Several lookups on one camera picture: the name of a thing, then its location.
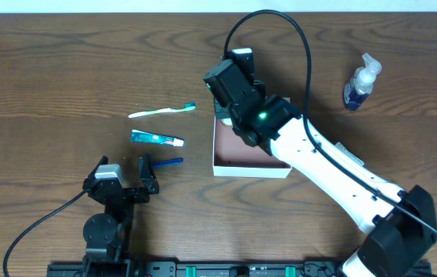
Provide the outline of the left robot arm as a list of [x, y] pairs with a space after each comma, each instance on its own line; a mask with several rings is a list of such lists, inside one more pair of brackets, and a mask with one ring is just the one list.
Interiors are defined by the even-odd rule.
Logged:
[[83, 192], [104, 206], [104, 212], [89, 218], [83, 228], [84, 276], [145, 275], [144, 263], [129, 252], [132, 224], [135, 206], [158, 194], [159, 184], [150, 155], [138, 159], [138, 170], [141, 185], [125, 188], [121, 166], [104, 156], [83, 182]]

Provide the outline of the blue hand soap pump bottle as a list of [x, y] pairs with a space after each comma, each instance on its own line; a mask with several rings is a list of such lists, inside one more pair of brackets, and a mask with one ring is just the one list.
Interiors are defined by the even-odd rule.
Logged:
[[357, 110], [371, 95], [373, 84], [382, 70], [380, 62], [375, 60], [369, 53], [365, 53], [362, 59], [365, 65], [355, 70], [343, 89], [344, 106], [349, 111]]

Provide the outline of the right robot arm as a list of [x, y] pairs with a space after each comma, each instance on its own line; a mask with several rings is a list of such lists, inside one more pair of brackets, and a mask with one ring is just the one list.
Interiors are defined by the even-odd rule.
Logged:
[[324, 138], [283, 98], [265, 97], [226, 59], [203, 77], [233, 132], [246, 145], [289, 164], [334, 199], [367, 237], [341, 267], [346, 276], [406, 276], [437, 242], [423, 226], [437, 226], [431, 195], [416, 185], [405, 191], [372, 174]]

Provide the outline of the green toothpaste tube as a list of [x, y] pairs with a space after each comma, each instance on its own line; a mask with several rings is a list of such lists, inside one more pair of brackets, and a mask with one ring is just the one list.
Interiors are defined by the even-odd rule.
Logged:
[[130, 137], [131, 142], [150, 143], [157, 145], [170, 145], [173, 147], [182, 147], [185, 141], [180, 138], [157, 135], [150, 132], [144, 132], [137, 129], [133, 129]]

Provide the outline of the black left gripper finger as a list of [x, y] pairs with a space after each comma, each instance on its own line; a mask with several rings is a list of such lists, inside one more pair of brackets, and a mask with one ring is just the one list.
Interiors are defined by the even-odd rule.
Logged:
[[94, 168], [94, 172], [97, 172], [98, 168], [101, 165], [107, 165], [108, 164], [108, 157], [103, 155], [100, 159], [100, 161], [98, 162], [97, 166]]
[[151, 156], [145, 153], [138, 159], [139, 179], [149, 195], [159, 194], [160, 186], [155, 176]]

